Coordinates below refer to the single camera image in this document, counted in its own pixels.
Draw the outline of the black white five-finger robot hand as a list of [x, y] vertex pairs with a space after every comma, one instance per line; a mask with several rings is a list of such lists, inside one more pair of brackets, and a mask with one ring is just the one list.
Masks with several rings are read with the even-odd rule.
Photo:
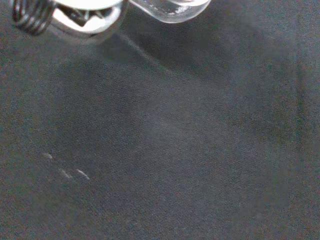
[[127, 0], [10, 0], [12, 24], [30, 35], [50, 32], [76, 44], [104, 42], [119, 28]]

